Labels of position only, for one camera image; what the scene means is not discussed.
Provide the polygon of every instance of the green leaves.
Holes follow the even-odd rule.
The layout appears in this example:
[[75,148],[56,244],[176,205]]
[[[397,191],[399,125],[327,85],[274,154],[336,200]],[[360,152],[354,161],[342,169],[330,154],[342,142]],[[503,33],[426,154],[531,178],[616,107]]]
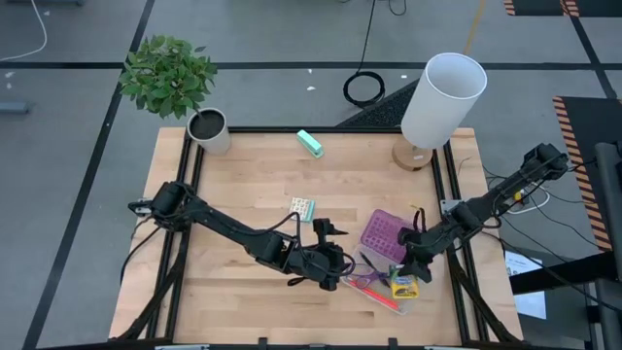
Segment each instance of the green leaves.
[[124,72],[119,76],[121,94],[161,118],[174,114],[177,119],[188,110],[200,108],[199,102],[210,93],[207,81],[214,84],[218,70],[209,56],[194,56],[206,47],[192,45],[172,36],[154,35],[129,52]]

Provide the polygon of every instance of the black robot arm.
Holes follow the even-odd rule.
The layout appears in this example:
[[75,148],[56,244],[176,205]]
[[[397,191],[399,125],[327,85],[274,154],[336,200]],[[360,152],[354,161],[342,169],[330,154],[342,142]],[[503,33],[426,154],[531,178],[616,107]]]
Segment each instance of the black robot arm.
[[505,202],[529,184],[562,177],[568,171],[567,162],[568,156],[553,145],[540,144],[525,155],[517,172],[486,194],[458,203],[441,217],[438,225],[423,233],[402,228],[399,243],[406,246],[406,256],[399,274],[414,274],[424,282],[430,282],[432,275],[428,265],[435,255],[454,244],[456,238],[471,239],[487,227],[485,223],[490,218],[499,220],[499,216],[509,209]]
[[151,202],[152,216],[158,226],[173,231],[197,223],[240,244],[257,263],[285,274],[296,274],[320,284],[320,288],[334,291],[339,277],[354,269],[338,245],[327,242],[331,234],[347,234],[334,228],[328,219],[313,221],[318,244],[302,246],[299,218],[296,236],[276,230],[283,222],[267,229],[253,229],[227,214],[211,207],[183,183],[164,183]]

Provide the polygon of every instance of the wooden table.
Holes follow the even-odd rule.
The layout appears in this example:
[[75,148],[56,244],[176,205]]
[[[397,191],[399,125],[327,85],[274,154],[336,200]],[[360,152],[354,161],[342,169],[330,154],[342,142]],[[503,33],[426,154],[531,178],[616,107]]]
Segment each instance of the wooden table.
[[[182,128],[160,130],[145,197],[153,197],[164,181],[175,179],[183,135]],[[411,220],[412,206],[421,206],[429,226],[439,221],[432,168],[408,172],[392,161],[398,134],[314,136],[326,151],[320,159],[313,158],[292,133],[234,133],[225,156],[205,157],[198,194],[252,228],[281,220],[293,196],[315,199],[316,218],[330,218],[336,228],[351,233],[334,238],[346,251],[358,243],[375,209]],[[463,198],[481,195],[487,186],[473,130],[458,129],[451,143],[456,167],[466,159],[459,172]],[[153,228],[140,227],[132,246]],[[294,222],[280,230],[294,232]],[[308,224],[303,225],[302,239],[304,244],[316,240]],[[163,234],[128,265],[110,336],[122,333],[151,297],[162,242]],[[482,296],[507,328],[522,338],[500,243],[486,235],[471,243]],[[431,269],[433,280],[420,285],[414,310],[399,316],[343,284],[332,293],[308,281],[287,287],[292,275],[256,264],[241,247],[194,225],[175,341],[257,344],[259,337],[267,336],[271,344],[386,345],[389,337],[396,337],[400,345],[460,344],[444,257],[435,257]],[[466,294],[465,301],[471,338],[477,338]],[[168,306],[168,300],[162,304],[158,334],[163,334]]]

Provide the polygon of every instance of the purple container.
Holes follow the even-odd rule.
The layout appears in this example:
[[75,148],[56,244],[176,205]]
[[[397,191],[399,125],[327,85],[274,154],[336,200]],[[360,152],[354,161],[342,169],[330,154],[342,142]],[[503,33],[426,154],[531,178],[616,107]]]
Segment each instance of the purple container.
[[412,224],[386,211],[376,209],[361,235],[361,243],[395,263],[401,263],[406,255],[406,247],[397,243],[397,234],[401,228],[412,229]]

